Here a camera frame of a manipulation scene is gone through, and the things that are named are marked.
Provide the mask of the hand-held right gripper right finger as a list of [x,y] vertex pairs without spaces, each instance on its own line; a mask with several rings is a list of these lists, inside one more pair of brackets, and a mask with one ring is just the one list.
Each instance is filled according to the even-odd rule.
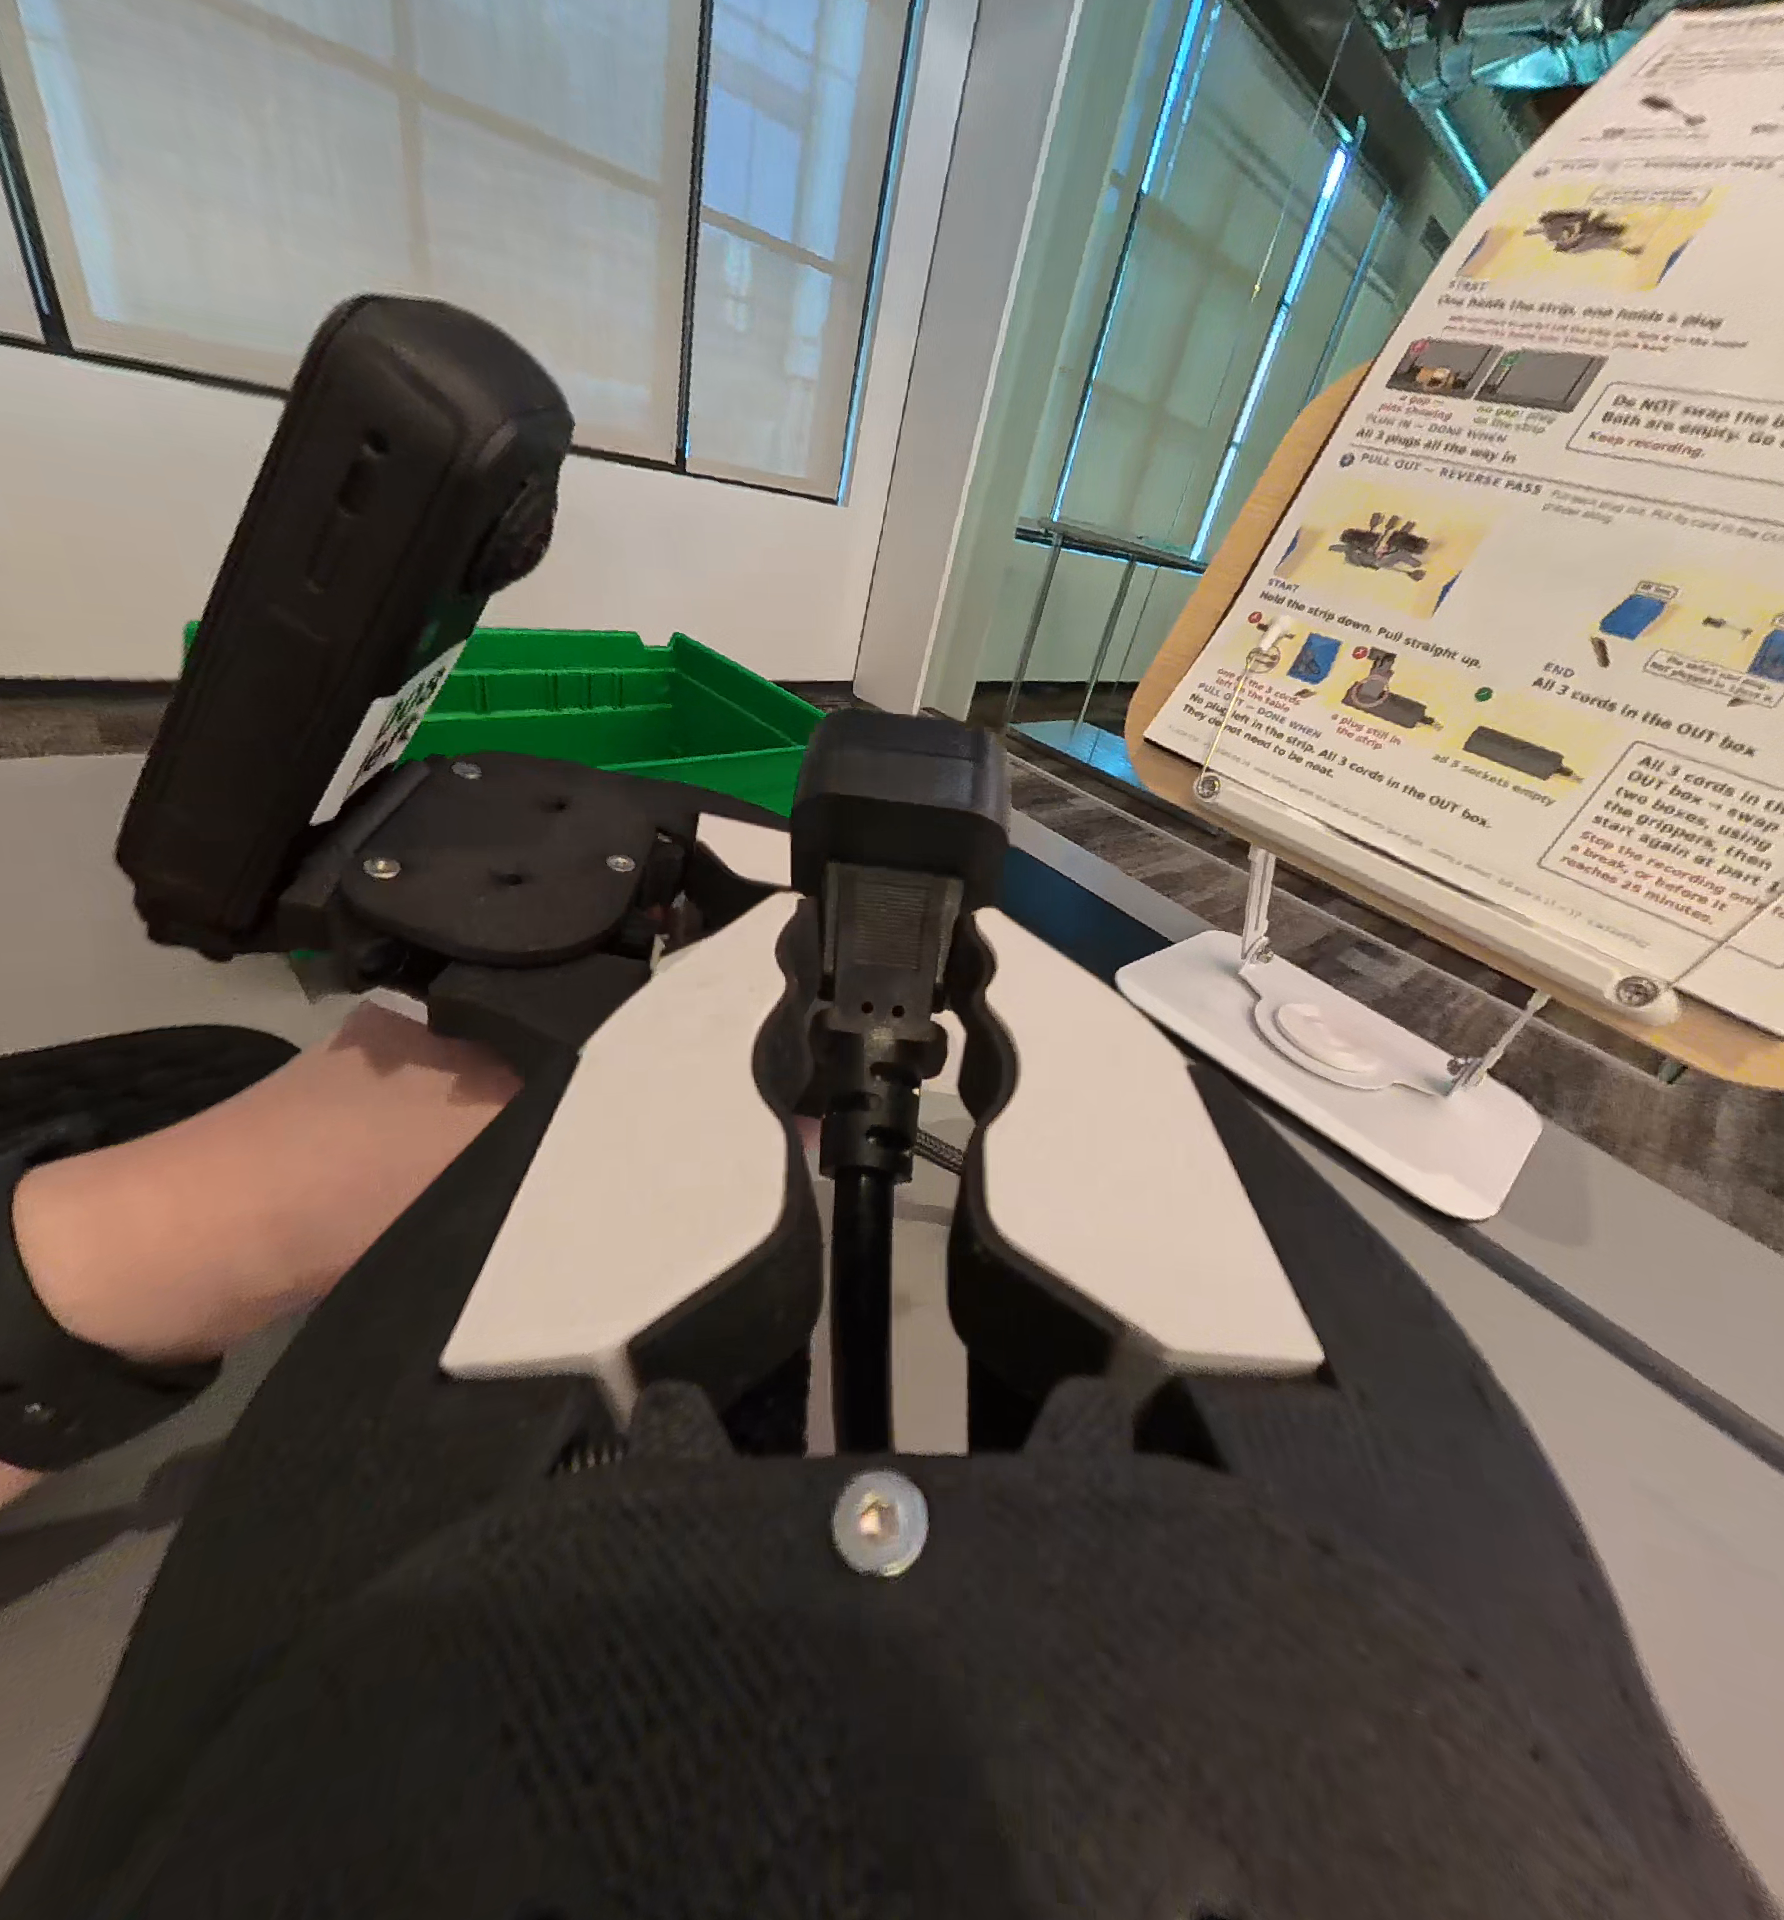
[[1314,1380],[1324,1351],[1188,1058],[999,908],[947,972],[967,1116],[947,1242],[974,1369],[1064,1380]]

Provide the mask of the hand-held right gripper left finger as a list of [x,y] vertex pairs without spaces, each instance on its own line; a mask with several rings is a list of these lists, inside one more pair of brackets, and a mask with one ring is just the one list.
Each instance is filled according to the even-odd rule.
[[817,910],[773,892],[586,1042],[439,1355],[461,1381],[656,1384],[728,1411],[806,1356],[823,1255],[795,1113]]

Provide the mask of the person's left hand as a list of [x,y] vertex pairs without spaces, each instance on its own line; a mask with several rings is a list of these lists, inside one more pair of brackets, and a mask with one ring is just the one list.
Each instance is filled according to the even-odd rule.
[[148,1366],[223,1356],[322,1299],[517,1092],[490,1053],[364,1002],[250,1090],[36,1166],[12,1235],[75,1339]]

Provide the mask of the green plastic bin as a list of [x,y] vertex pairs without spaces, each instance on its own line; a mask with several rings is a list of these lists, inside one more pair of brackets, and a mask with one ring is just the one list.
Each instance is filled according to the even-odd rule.
[[686,635],[478,630],[428,700],[387,692],[387,761],[512,751],[782,813],[820,711]]

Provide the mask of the large window with blind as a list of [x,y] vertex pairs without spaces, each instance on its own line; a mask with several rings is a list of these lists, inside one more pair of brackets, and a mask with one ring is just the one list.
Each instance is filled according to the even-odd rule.
[[240,392],[451,301],[579,447],[842,497],[918,5],[0,3],[0,340]]

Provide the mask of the black bumpy wrist rest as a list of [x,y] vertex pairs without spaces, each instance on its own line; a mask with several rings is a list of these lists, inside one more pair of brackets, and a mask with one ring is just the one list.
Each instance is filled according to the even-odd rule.
[[0,1054],[0,1159],[121,1146],[196,1116],[288,1065],[298,1044],[183,1025]]

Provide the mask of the glass side table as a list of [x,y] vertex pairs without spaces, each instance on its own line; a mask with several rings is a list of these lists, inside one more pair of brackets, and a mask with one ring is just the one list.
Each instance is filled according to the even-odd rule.
[[[1072,707],[1060,711],[1060,719],[1091,724],[1101,701],[1131,692],[1144,678],[1206,563],[1168,541],[1127,537],[1062,517],[1021,518],[1014,544],[1033,551],[1038,569],[1008,669],[1002,725],[1023,725],[1031,717],[1026,707],[1044,701]],[[1084,616],[1051,615],[1059,583],[1079,582],[1082,593],[1097,590],[1091,578],[1076,573],[1084,563],[1111,573],[1095,634]]]

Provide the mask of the printed instruction sheet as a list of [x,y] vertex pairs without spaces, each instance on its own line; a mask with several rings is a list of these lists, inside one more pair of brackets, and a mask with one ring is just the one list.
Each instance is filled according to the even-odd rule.
[[1784,5],[1670,11],[1522,155],[1144,740],[1784,1041]]

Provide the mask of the tall glass window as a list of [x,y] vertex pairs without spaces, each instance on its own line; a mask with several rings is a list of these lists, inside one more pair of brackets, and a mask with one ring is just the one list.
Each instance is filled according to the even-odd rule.
[[1328,71],[1253,5],[1157,5],[1019,517],[1205,559],[1302,408],[1384,342],[1443,242]]

